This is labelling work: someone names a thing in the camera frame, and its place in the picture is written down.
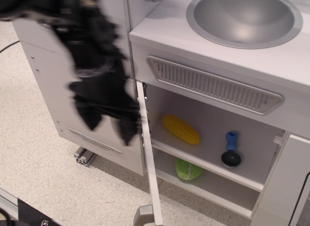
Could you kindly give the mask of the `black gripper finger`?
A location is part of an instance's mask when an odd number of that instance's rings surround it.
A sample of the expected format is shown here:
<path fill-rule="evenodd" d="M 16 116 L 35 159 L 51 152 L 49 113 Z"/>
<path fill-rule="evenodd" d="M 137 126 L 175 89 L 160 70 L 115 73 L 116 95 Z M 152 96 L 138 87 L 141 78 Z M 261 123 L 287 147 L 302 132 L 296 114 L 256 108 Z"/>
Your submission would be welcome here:
<path fill-rule="evenodd" d="M 117 120 L 118 130 L 126 146 L 129 146 L 130 141 L 138 133 L 141 128 L 141 118 L 121 118 Z"/>
<path fill-rule="evenodd" d="M 90 130 L 94 130 L 102 120 L 102 116 L 85 102 L 75 102 L 78 114 Z"/>

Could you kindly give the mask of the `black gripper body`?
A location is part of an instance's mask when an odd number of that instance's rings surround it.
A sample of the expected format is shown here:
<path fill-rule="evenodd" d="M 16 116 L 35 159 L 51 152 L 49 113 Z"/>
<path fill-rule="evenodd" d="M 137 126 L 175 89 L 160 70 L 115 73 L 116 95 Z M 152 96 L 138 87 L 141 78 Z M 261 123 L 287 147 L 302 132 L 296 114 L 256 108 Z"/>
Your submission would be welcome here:
<path fill-rule="evenodd" d="M 137 102 L 125 91 L 126 79 L 105 75 L 98 79 L 84 79 L 69 84 L 74 100 L 89 104 L 102 115 L 114 118 L 139 117 Z"/>

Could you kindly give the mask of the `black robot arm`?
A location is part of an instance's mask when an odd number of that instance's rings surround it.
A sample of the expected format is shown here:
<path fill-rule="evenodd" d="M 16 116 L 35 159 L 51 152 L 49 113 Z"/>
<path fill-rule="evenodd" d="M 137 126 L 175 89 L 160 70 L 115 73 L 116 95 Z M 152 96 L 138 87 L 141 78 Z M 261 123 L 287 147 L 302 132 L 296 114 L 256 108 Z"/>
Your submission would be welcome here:
<path fill-rule="evenodd" d="M 69 89 L 80 117 L 90 130 L 104 115 L 115 118 L 118 135 L 130 143 L 138 132 L 139 105 L 125 91 L 116 26 L 101 12 L 99 0 L 0 0 L 0 18 L 47 24 L 72 55 L 78 81 Z"/>

